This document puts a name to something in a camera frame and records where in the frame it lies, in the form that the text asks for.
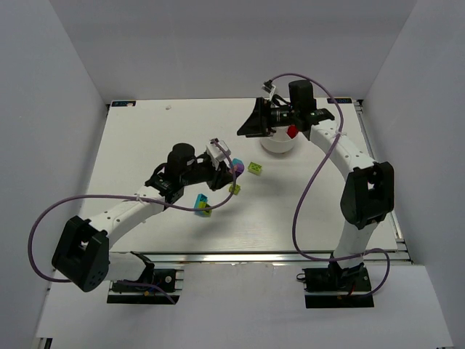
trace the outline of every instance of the cable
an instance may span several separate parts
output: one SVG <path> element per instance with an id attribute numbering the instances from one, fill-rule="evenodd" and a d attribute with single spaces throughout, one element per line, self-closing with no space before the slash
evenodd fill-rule
<path id="1" fill-rule="evenodd" d="M 221 150 L 221 152 L 225 155 L 229 165 L 230 165 L 230 168 L 233 168 L 233 160 L 231 160 L 230 156 L 227 155 L 226 151 L 223 149 L 223 147 L 215 140 L 211 140 L 217 147 L 218 149 Z M 190 208 L 190 207 L 182 207 L 182 206 L 177 206 L 177 205 L 173 205 L 173 204 L 169 204 L 167 202 L 164 202 L 164 201 L 161 201 L 161 200 L 157 200 L 157 199 L 154 199 L 154 198 L 143 198 L 143 197 L 137 197 L 137 196 L 125 196 L 125 195 L 109 195 L 109 194 L 83 194 L 83 195 L 75 195 L 75 196 L 70 196 L 68 198 L 64 198 L 62 200 L 59 200 L 57 202 L 55 202 L 53 205 L 47 207 L 36 219 L 36 221 L 34 222 L 34 224 L 32 225 L 32 228 L 31 228 L 31 231 L 29 232 L 29 237 L 28 237 L 28 259 L 29 259 L 29 263 L 31 264 L 31 267 L 32 269 L 34 270 L 34 272 L 40 276 L 41 278 L 43 278 L 44 280 L 47 280 L 47 281 L 51 281 L 51 282 L 58 282 L 58 283 L 68 283 L 68 282 L 71 282 L 71 280 L 68 280 L 68 279 L 63 279 L 63 278 L 52 278 L 51 276 L 47 276 L 45 275 L 44 273 L 42 273 L 39 268 L 37 267 L 37 264 L 36 264 L 36 261 L 34 260 L 34 256 L 33 256 L 33 252 L 32 252 L 32 248 L 33 248 L 33 239 L 34 239 L 34 235 L 36 234 L 36 230 L 37 230 L 37 227 L 39 226 L 40 222 L 44 219 L 44 217 L 50 212 L 52 211 L 53 209 L 57 208 L 58 206 L 60 205 L 63 205 L 69 201 L 75 201 L 75 200 L 81 200 L 83 198 L 114 198 L 114 199 L 120 199 L 120 200 L 127 200 L 127 201 L 139 201 L 139 200 L 142 200 L 142 201 L 146 201 L 146 202 L 151 202 L 151 203 L 154 203 L 154 204 L 160 204 L 160 205 L 164 205 L 166 207 L 171 207 L 173 209 L 180 209 L 182 211 L 188 211 L 188 212 L 197 212 L 197 211 L 206 211 L 206 210 L 210 210 L 210 209 L 217 209 L 221 206 L 223 206 L 224 204 L 226 204 L 234 195 L 234 189 L 235 189 L 235 186 L 236 186 L 236 180 L 237 180 L 237 177 L 236 177 L 236 174 L 235 174 L 235 171 L 231 171 L 232 173 L 232 190 L 231 190 L 231 193 L 230 195 L 225 199 L 223 200 L 222 202 L 220 202 L 219 204 L 217 205 L 214 205 L 214 206 L 210 206 L 210 207 L 206 207 L 206 208 L 203 208 L 203 209 L 193 209 L 193 208 Z"/>
<path id="2" fill-rule="evenodd" d="M 351 289 L 350 289 L 350 291 L 349 291 L 349 293 L 347 294 L 346 297 L 350 297 L 350 296 L 352 295 L 352 293 L 354 293 L 354 291 L 355 291 L 355 282 L 354 282 L 354 284 L 352 285 L 352 287 L 351 287 Z"/>
<path id="3" fill-rule="evenodd" d="M 318 176 L 321 169 L 323 168 L 323 166 L 325 165 L 327 160 L 330 158 L 331 154 L 333 153 L 334 148 L 337 145 L 337 142 L 339 141 L 339 138 L 341 137 L 342 128 L 344 126 L 344 115 L 342 114 L 341 107 L 337 103 L 334 96 L 319 82 L 317 82 L 317 81 L 315 81 L 315 80 L 313 80 L 313 79 L 311 79 L 311 78 L 309 78 L 309 77 L 307 77 L 305 75 L 301 75 L 301 74 L 298 74 L 298 73 L 282 73 L 282 74 L 279 74 L 279 75 L 275 76 L 274 78 L 271 78 L 270 81 L 273 82 L 274 80 L 279 79 L 280 77 L 283 77 L 283 76 L 297 76 L 299 78 L 306 79 L 306 80 L 312 82 L 313 84 L 317 85 L 318 87 L 320 87 L 328 95 L 328 97 L 331 99 L 331 102 L 334 103 L 334 105 L 337 108 L 337 111 L 339 112 L 339 117 L 340 117 L 338 133 L 336 134 L 336 136 L 334 138 L 334 141 L 331 144 L 331 147 L 328 149 L 328 152 L 326 153 L 325 157 L 320 162 L 317 169 L 315 170 L 315 172 L 311 176 L 307 186 L 304 189 L 304 192 L 302 193 L 302 195 L 301 195 L 301 197 L 299 199 L 299 203 L 297 204 L 296 211 L 294 213 L 294 218 L 292 219 L 292 243 L 294 244 L 294 248 L 296 249 L 296 251 L 301 256 L 303 256 L 304 258 L 307 258 L 308 260 L 313 260 L 315 262 L 339 262 L 339 261 L 342 261 L 342 260 L 351 260 L 351 259 L 354 259 L 354 258 L 363 257 L 363 256 L 365 256 L 367 254 L 374 253 L 374 252 L 383 253 L 384 256 L 386 256 L 387 267 L 386 267 L 386 273 L 384 274 L 384 277 L 381 280 L 381 283 L 375 289 L 371 290 L 369 293 L 362 294 L 359 297 L 370 296 L 370 295 L 374 294 L 375 292 L 377 292 L 380 288 L 383 287 L 383 285 L 386 282 L 387 277 L 389 275 L 389 272 L 390 272 L 390 269 L 391 269 L 391 259 L 389 258 L 389 255 L 387 254 L 386 251 L 384 251 L 383 249 L 375 248 L 375 249 L 369 249 L 369 250 L 365 251 L 365 253 L 354 254 L 352 256 L 337 257 L 337 258 L 335 258 L 335 257 L 333 257 L 333 258 L 319 258 L 319 257 L 313 257 L 313 256 L 310 256 L 310 255 L 306 254 L 305 252 L 303 252 L 300 249 L 299 245 L 297 244 L 296 227 L 297 227 L 297 218 L 299 217 L 300 209 L 301 209 L 302 204 L 303 204 L 303 202 L 305 200 L 305 196 L 307 196 L 307 193 L 310 190 L 310 187 L 312 186 L 312 184 L 315 181 L 315 178 Z"/>
<path id="4" fill-rule="evenodd" d="M 162 288 L 160 288 L 157 285 L 144 284 L 144 283 L 140 283 L 140 282 L 132 282 L 132 281 L 129 281 L 129 280 L 118 280 L 116 283 L 120 284 L 120 285 L 126 285 L 126 286 L 152 287 L 153 289 L 156 289 L 157 291 L 162 293 L 166 298 L 168 298 L 168 300 L 171 303 L 176 304 L 176 302 L 173 300 L 173 298 L 171 298 L 171 296 L 169 294 L 167 294 L 164 290 L 162 290 Z"/>
<path id="5" fill-rule="evenodd" d="M 297 274 L 296 279 L 297 279 L 298 282 L 304 282 L 305 281 L 305 273 Z"/>
<path id="6" fill-rule="evenodd" d="M 161 281 L 158 282 L 155 286 L 160 286 L 160 283 L 161 283 Z M 150 287 L 148 291 L 149 291 L 149 292 L 152 292 L 153 290 L 154 290 L 154 288 L 153 288 L 153 287 Z"/>

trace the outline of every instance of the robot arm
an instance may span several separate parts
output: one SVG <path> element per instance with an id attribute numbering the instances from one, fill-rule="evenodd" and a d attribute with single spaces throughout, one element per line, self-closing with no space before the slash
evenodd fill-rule
<path id="1" fill-rule="evenodd" d="M 217 142 L 230 155 L 225 143 Z M 217 190 L 231 183 L 233 174 L 224 159 L 213 142 L 197 157 L 191 145 L 176 144 L 167 162 L 157 167 L 135 194 L 159 202 L 122 201 L 88 219 L 69 219 L 52 258 L 53 266 L 85 292 L 104 280 L 150 283 L 154 266 L 148 258 L 134 252 L 110 252 L 111 247 L 141 222 L 162 213 L 164 202 L 175 203 L 185 186 L 206 182 L 210 189 Z"/>
<path id="2" fill-rule="evenodd" d="M 267 83 L 265 90 L 274 91 Z M 295 125 L 327 153 L 338 129 L 334 116 L 327 109 L 317 109 L 312 84 L 307 80 L 289 83 L 289 94 L 289 103 L 276 94 L 270 100 L 257 98 L 252 114 L 237 134 L 269 137 L 275 127 Z M 332 257 L 362 254 L 376 226 L 394 209 L 394 170 L 388 162 L 375 162 L 345 135 L 340 136 L 329 159 L 345 180 L 341 211 L 346 221 Z M 363 258 L 357 257 L 330 262 L 329 273 L 341 286 L 351 284 L 362 267 Z"/>

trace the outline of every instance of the white backdrop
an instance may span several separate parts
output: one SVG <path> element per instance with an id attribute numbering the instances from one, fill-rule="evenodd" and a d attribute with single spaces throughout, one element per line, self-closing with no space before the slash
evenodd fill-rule
<path id="1" fill-rule="evenodd" d="M 377 156 L 396 171 L 400 226 L 465 348 L 465 2 L 422 0 L 365 101 Z"/>
<path id="2" fill-rule="evenodd" d="M 0 47 L 0 347 L 25 349 L 47 288 L 29 265 L 28 232 L 51 203 L 85 190 L 105 105 L 47 0 L 0 1 Z M 44 272 L 76 213 L 57 209 L 39 229 Z"/>
<path id="3" fill-rule="evenodd" d="M 51 3 L 108 103 L 256 97 L 283 71 L 364 98 L 416 0 Z"/>

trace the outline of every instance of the lego brick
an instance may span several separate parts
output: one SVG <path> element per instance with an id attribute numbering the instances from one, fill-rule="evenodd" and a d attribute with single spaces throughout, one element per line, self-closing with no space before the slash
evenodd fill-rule
<path id="1" fill-rule="evenodd" d="M 230 193 L 233 191 L 233 185 L 230 186 Z M 234 195 L 238 195 L 240 191 L 240 185 L 236 183 L 234 188 Z"/>
<path id="2" fill-rule="evenodd" d="M 197 195 L 197 199 L 195 200 L 194 209 L 198 208 L 198 205 L 199 205 L 201 202 L 208 202 L 208 200 L 209 200 L 209 199 L 206 197 L 206 195 L 198 194 L 198 195 Z"/>
<path id="3" fill-rule="evenodd" d="M 262 165 L 258 165 L 254 162 L 251 162 L 247 167 L 247 170 L 253 173 L 254 175 L 260 176 L 260 173 L 262 173 Z"/>
<path id="4" fill-rule="evenodd" d="M 195 200 L 195 205 L 194 205 L 194 209 L 200 209 L 202 208 L 200 205 L 201 203 L 205 203 L 209 200 L 209 198 L 206 197 L 206 195 L 203 195 L 202 193 L 201 194 L 198 194 L 197 195 L 197 199 Z M 196 215 L 198 216 L 202 216 L 204 217 L 205 214 L 204 214 L 204 211 L 195 211 L 194 212 Z"/>
<path id="5" fill-rule="evenodd" d="M 244 169 L 245 169 L 244 163 L 237 158 L 234 158 L 231 162 L 232 162 L 232 167 L 235 170 L 236 177 L 239 177 L 244 172 Z"/>
<path id="6" fill-rule="evenodd" d="M 204 201 L 201 201 L 200 204 L 198 205 L 198 208 L 199 209 L 204 209 L 206 207 L 210 207 L 210 205 L 208 205 L 206 202 Z M 196 213 L 198 213 L 200 216 L 202 217 L 210 217 L 211 216 L 211 209 L 209 209 L 208 211 L 197 211 Z"/>

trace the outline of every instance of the cyan block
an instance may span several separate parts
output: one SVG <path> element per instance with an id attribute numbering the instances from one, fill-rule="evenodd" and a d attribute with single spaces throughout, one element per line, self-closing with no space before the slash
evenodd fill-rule
<path id="1" fill-rule="evenodd" d="M 199 209 L 201 208 L 200 207 L 200 204 L 201 202 L 207 202 L 209 200 L 209 198 L 206 197 L 206 195 L 203 195 L 203 194 L 198 194 L 197 195 L 197 200 L 195 200 L 195 205 L 194 205 L 194 209 Z M 204 216 L 203 212 L 201 211 L 195 211 L 194 212 L 196 215 L 198 216 Z"/>
<path id="2" fill-rule="evenodd" d="M 244 169 L 245 169 L 244 163 L 237 158 L 234 158 L 231 162 L 232 162 L 232 167 L 235 170 L 235 176 L 239 177 L 244 172 Z"/>

